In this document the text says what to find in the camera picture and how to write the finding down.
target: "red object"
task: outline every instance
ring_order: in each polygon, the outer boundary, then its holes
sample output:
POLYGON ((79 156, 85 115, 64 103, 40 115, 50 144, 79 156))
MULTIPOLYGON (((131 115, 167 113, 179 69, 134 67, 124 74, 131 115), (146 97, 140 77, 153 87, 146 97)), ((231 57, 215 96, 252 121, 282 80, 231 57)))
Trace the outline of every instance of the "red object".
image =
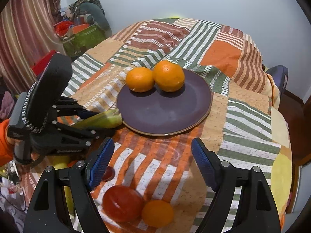
POLYGON ((114 178, 114 173, 114 169, 111 166, 107 166, 102 181, 111 181, 114 178))
POLYGON ((144 200, 139 193, 126 186, 113 186, 103 197, 103 210, 115 222, 131 222, 139 217, 144 200))
POLYGON ((16 192, 13 191, 12 189, 9 189, 9 194, 15 194, 16 192))
POLYGON ((86 22, 84 21, 84 17, 83 17, 83 16, 76 17, 76 18, 73 20, 73 24, 74 24, 74 25, 82 25, 82 24, 84 24, 84 23, 86 23, 86 22))
POLYGON ((73 25, 73 23, 70 21, 61 21, 60 23, 56 24, 55 31, 57 35, 60 37, 64 36, 71 25, 73 25))
POLYGON ((46 68, 46 66, 48 65, 52 56, 55 53, 56 53, 55 50, 50 51, 48 54, 46 54, 41 60, 39 60, 35 64, 35 66, 32 68, 32 70, 34 71, 36 76, 38 76, 39 74, 41 74, 44 71, 44 69, 46 68))

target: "striped curtain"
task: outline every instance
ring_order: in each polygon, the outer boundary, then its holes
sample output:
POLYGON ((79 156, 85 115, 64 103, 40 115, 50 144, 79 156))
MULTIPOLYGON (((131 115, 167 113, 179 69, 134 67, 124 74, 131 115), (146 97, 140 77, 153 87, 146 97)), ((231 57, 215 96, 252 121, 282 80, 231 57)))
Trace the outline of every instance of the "striped curtain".
POLYGON ((10 0, 0 14, 0 73, 12 93, 28 91, 31 66, 51 50, 65 54, 53 25, 60 0, 10 0))

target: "red tomato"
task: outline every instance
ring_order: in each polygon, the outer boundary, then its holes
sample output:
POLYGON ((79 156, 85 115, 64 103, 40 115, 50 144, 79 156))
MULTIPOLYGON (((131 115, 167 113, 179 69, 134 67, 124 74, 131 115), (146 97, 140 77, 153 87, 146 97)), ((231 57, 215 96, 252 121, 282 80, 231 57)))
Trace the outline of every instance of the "red tomato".
POLYGON ((144 200, 139 193, 126 186, 113 186, 103 197, 103 210, 115 222, 131 222, 139 217, 144 200))
POLYGON ((111 166, 107 166, 102 181, 111 181, 113 178, 114 178, 114 169, 111 166))

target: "plate rim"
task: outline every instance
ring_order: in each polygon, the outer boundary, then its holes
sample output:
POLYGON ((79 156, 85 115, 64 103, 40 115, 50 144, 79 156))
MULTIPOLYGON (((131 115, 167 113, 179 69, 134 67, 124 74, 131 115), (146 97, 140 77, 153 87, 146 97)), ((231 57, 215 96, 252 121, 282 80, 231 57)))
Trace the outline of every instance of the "plate rim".
POLYGON ((194 72, 194 71, 185 69, 185 68, 182 68, 182 69, 183 69, 183 70, 187 70, 187 71, 189 71, 189 72, 192 72, 192 73, 194 73, 195 75, 199 76, 199 77, 207 84, 208 89, 209 89, 209 91, 210 91, 210 93, 211 93, 211 102, 210 102, 210 105, 209 105, 209 107, 208 107, 208 110, 206 111, 206 113, 204 114, 204 116, 203 116, 199 121, 197 121, 196 123, 194 123, 193 125, 191 125, 191 126, 185 128, 185 129, 182 129, 182 130, 179 130, 179 131, 175 131, 175 132, 171 132, 171 133, 166 133, 166 134, 147 133, 147 132, 143 132, 143 131, 137 130, 137 129, 131 127, 130 125, 128 125, 123 119, 122 119, 122 123, 123 123, 126 127, 128 127, 130 130, 135 131, 135 132, 137 132, 137 133, 139 133, 139 134, 143 134, 143 135, 147 135, 147 136, 156 136, 156 137, 158 137, 158 136, 172 136, 172 135, 177 135, 177 134, 180 134, 180 133, 182 133, 182 132, 185 132, 185 131, 187 131, 187 130, 192 129, 193 127, 195 127, 195 126, 197 126, 199 123, 201 123, 201 122, 209 115, 209 113, 211 112, 211 107, 212 107, 212 103, 213 103, 214 94, 213 94, 213 92, 212 92, 211 87, 209 86, 209 84, 208 84, 208 83, 204 80, 204 78, 202 78, 199 74, 197 74, 197 73, 194 72))

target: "patchwork tablecloth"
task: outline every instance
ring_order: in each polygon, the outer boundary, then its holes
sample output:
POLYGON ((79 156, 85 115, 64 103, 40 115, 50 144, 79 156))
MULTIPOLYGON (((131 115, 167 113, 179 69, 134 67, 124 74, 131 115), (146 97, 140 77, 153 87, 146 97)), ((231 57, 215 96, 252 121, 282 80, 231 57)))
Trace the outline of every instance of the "patchwork tablecloth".
MULTIPOLYGON (((195 232, 214 196, 191 154, 191 140, 200 137, 221 160, 265 174, 283 216, 291 185, 291 150, 286 122, 277 111, 279 92, 262 70, 262 57, 251 37, 240 30, 189 18, 139 22, 118 32, 73 62, 73 76, 64 95, 94 111, 115 106, 128 71, 152 68, 170 60, 190 69, 210 85, 209 116, 187 133, 172 137, 140 136, 121 127, 113 137, 110 161, 116 176, 102 182, 92 197, 111 232, 195 232), (162 199, 175 210, 174 223, 161 229, 140 218, 116 223, 102 210, 105 191, 113 185, 136 189, 146 201, 162 199)), ((25 171, 23 184, 30 200, 46 158, 25 171)), ((231 228, 241 188, 236 188, 223 231, 231 228)), ((78 219, 74 228, 81 230, 78 219)))

